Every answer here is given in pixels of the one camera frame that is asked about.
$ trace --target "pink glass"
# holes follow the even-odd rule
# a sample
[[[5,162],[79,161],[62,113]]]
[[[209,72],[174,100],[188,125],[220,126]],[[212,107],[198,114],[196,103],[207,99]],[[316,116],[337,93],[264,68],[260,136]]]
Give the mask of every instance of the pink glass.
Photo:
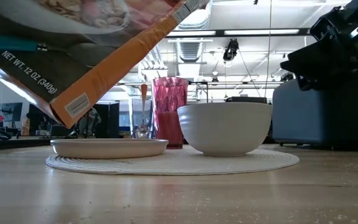
[[[187,86],[187,80],[177,77],[152,82],[155,137],[168,140],[167,149],[183,148],[177,109],[187,104]]]

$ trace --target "ceiling duct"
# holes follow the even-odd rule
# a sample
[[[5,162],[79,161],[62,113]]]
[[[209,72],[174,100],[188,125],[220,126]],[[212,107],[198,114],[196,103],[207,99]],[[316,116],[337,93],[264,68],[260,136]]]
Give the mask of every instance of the ceiling duct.
[[[190,14],[183,22],[179,24],[176,30],[205,30],[209,26],[211,18],[212,0],[207,4],[205,9],[198,9]],[[183,62],[196,62],[203,53],[202,42],[178,42],[178,58]]]

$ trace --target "spoon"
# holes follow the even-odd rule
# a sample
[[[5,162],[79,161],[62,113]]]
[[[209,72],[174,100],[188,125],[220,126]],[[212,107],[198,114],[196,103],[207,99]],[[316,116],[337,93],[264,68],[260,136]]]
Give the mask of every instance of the spoon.
[[[136,129],[136,138],[148,139],[150,128],[144,123],[144,108],[146,103],[147,85],[143,84],[140,88],[142,90],[142,124]]]

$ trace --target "wooden table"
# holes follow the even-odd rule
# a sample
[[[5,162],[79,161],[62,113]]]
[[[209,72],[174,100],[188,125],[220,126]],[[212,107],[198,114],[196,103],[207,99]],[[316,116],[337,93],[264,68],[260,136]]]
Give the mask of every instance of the wooden table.
[[[236,175],[94,175],[46,166],[50,147],[0,151],[0,223],[358,223],[358,152],[262,148],[301,162]]]

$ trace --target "round placemat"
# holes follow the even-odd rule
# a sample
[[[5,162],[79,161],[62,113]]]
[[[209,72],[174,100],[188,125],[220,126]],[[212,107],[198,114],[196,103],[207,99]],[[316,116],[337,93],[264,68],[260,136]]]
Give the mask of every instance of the round placemat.
[[[256,149],[244,157],[208,157],[195,149],[166,150],[164,154],[135,159],[70,159],[50,156],[47,165],[94,174],[212,175],[238,174],[295,165],[297,156]]]

